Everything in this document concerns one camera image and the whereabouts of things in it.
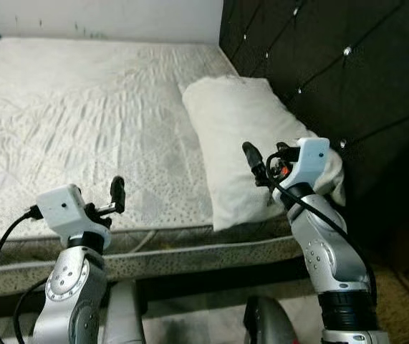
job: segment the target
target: headboard button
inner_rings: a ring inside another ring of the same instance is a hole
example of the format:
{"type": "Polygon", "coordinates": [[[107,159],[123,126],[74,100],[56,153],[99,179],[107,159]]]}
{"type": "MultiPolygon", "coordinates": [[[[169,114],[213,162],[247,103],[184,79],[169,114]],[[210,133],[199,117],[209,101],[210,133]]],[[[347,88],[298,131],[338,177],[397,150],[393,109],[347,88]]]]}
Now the headboard button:
{"type": "Polygon", "coordinates": [[[349,56],[351,52],[352,52],[352,48],[351,48],[351,47],[345,47],[345,49],[342,51],[342,54],[343,54],[344,56],[349,56]]]}

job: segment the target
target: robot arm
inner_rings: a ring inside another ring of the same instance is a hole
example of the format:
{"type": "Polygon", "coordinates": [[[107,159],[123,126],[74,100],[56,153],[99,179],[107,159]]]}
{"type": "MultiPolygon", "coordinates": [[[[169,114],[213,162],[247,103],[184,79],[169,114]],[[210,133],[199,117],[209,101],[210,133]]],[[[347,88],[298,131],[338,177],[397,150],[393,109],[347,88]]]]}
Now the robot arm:
{"type": "Polygon", "coordinates": [[[73,184],[44,193],[37,205],[63,250],[45,286],[45,306],[34,327],[34,343],[96,343],[99,307],[107,287],[103,249],[110,243],[109,218],[125,208],[124,181],[115,177],[112,201],[85,205],[73,184]]]}
{"type": "Polygon", "coordinates": [[[345,220],[312,190],[324,170],[329,141],[301,138],[297,144],[298,147],[289,147],[278,143],[278,152],[268,158],[267,166],[252,144],[244,143],[243,150],[256,185],[268,186],[273,200],[287,210],[293,237],[302,248],[322,308],[323,343],[389,343],[387,333],[380,331],[377,324],[369,272],[362,257],[323,220],[323,215],[333,222],[333,227],[338,226],[344,232],[345,220]],[[271,169],[269,162],[273,158],[279,161],[271,169]],[[313,207],[314,211],[293,198],[313,207]]]}

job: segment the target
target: bed frame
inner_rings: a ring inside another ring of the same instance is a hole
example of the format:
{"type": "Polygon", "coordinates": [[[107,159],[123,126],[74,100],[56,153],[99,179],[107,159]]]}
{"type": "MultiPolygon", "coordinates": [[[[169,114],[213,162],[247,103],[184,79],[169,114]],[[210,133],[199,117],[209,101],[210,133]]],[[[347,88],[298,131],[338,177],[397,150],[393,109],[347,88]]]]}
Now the bed frame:
{"type": "Polygon", "coordinates": [[[225,0],[220,46],[330,139],[361,244],[409,218],[409,1],[225,0]]]}

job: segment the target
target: white pillow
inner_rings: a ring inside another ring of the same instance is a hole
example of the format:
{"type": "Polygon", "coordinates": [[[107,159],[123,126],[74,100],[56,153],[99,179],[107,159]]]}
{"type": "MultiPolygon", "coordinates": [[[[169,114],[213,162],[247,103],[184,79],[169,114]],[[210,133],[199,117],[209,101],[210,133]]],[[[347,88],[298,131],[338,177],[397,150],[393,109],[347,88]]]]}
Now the white pillow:
{"type": "MultiPolygon", "coordinates": [[[[205,77],[188,86],[183,104],[203,152],[214,230],[264,221],[282,213],[282,206],[269,202],[268,188],[255,186],[242,143],[253,143],[266,161],[276,151],[277,142],[295,145],[298,138],[316,135],[285,108],[268,81],[205,77]]],[[[343,181],[342,160],[330,150],[314,190],[331,193],[335,202],[345,205],[343,181]]]]}

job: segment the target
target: mattress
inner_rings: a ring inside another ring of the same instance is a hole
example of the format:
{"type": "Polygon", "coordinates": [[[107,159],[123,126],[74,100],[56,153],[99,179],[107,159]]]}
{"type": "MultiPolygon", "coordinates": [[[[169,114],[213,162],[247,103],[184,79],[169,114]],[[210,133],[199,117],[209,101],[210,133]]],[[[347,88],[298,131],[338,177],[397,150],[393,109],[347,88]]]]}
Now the mattress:
{"type": "MultiPolygon", "coordinates": [[[[112,216],[112,278],[298,255],[285,218],[212,230],[201,150],[181,91],[225,74],[236,73],[214,46],[1,39],[0,237],[38,194],[75,183],[86,202],[103,205],[120,175],[126,211],[112,216]],[[246,256],[254,247],[260,253],[246,256]]],[[[46,276],[61,249],[43,221],[20,225],[0,258],[0,294],[46,276]]]]}

